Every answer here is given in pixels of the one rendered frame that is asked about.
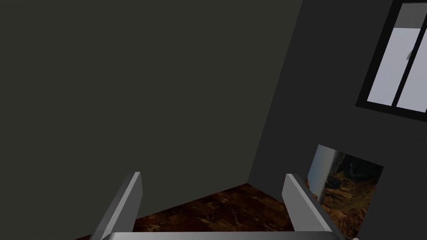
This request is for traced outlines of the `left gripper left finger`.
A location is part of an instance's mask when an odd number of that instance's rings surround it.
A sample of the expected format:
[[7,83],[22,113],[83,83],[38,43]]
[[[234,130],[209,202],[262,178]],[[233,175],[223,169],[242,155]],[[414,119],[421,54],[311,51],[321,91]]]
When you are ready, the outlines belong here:
[[89,240],[107,240],[111,233],[131,232],[143,196],[141,172],[126,176]]

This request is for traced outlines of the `black framed window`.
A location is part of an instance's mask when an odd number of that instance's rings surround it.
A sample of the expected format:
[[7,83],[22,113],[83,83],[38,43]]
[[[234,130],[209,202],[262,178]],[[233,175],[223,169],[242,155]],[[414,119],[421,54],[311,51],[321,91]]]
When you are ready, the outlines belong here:
[[427,0],[393,0],[356,106],[427,123]]

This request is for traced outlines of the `landscape wall picture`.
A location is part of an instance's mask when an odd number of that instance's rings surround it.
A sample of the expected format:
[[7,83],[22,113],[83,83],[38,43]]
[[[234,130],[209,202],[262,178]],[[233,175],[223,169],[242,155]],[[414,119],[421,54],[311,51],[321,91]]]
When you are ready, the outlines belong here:
[[346,240],[358,240],[384,167],[318,145],[305,186]]

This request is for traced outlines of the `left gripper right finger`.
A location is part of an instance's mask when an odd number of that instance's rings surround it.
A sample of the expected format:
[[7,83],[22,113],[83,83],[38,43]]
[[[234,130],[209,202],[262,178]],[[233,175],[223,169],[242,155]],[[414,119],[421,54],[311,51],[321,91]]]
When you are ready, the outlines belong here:
[[286,174],[281,195],[294,229],[297,232],[332,232],[309,193],[294,174]]

